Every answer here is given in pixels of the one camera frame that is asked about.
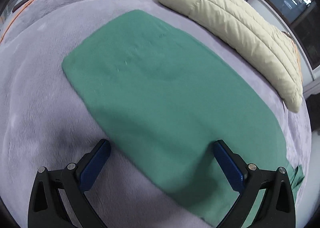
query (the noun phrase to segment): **lavender fleece blanket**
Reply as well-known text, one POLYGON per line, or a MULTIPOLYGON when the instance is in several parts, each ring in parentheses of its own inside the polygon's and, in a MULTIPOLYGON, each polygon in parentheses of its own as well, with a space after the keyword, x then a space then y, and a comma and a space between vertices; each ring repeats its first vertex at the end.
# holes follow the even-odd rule
MULTIPOLYGON (((61 169, 77 162, 105 133, 66 79, 63 58, 113 18, 141 9, 182 29, 211 48, 257 92, 275 114, 287 144, 287 159, 308 178, 311 130, 303 101, 287 110, 273 87, 237 52, 210 32, 157 0, 36 0, 12 24, 0 44, 0 196, 22 228, 40 166, 61 169)), ((9 16, 4 28, 13 18, 9 16)), ((88 200, 109 227, 209 227, 176 205, 113 147, 88 200)), ((80 227, 70 212, 75 225, 80 227)))

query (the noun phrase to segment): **green cloth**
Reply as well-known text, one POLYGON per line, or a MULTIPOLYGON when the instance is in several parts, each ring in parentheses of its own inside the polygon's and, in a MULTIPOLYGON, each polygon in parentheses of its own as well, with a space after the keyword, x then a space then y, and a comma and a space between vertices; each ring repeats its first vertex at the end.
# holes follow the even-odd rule
POLYGON ((298 165, 298 167, 295 169, 295 173, 293 175, 293 180, 291 182, 291 188, 293 193, 293 199, 296 201, 297 193, 299 188, 302 185, 302 181, 304 180, 304 174, 302 171, 302 165, 298 165))
POLYGON ((201 42, 143 11, 101 27, 62 68, 93 118, 138 169, 213 226, 239 194, 208 150, 211 141, 223 139, 260 169, 283 166, 291 181, 295 176, 279 123, 254 90, 201 42))

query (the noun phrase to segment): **orange cable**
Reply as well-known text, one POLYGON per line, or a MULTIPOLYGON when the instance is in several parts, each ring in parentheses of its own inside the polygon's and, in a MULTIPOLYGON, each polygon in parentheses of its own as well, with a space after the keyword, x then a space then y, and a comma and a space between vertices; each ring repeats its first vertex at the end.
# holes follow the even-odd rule
POLYGON ((7 31, 9 30, 10 26, 13 24, 13 22, 17 19, 17 17, 21 14, 22 11, 24 11, 33 1, 35 0, 29 0, 24 6, 23 8, 15 15, 15 17, 12 19, 12 21, 10 22, 10 24, 7 26, 7 28, 5 29, 1 39, 0 39, 0 44, 2 42, 2 40, 4 39, 5 34, 7 33, 7 31))

